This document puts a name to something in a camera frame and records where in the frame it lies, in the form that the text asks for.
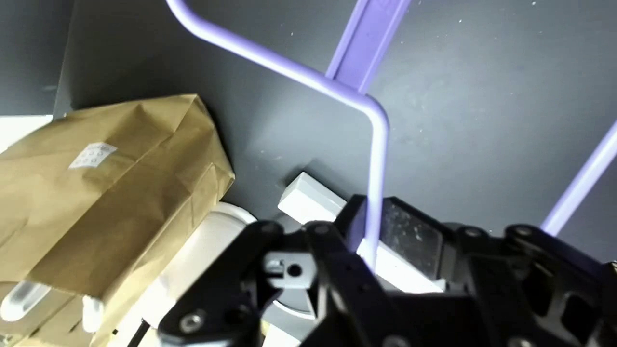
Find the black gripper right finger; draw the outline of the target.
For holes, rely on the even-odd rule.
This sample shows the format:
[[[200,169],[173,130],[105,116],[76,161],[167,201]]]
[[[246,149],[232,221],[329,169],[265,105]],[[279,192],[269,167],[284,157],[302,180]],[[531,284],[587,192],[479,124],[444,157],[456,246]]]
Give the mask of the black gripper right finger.
[[[398,302],[417,347],[617,347],[614,267],[535,226],[495,238],[390,197],[383,236],[446,284]]]

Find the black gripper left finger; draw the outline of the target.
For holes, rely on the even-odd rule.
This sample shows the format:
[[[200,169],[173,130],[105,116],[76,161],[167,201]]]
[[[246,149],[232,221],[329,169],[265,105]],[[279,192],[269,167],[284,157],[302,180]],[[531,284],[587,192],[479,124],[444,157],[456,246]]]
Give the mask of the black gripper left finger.
[[[344,240],[367,215],[369,201],[358,196],[338,221],[294,234],[271,221],[250,224],[165,315],[161,346],[257,347],[267,309],[302,292],[317,315],[302,347],[412,347],[404,317]]]

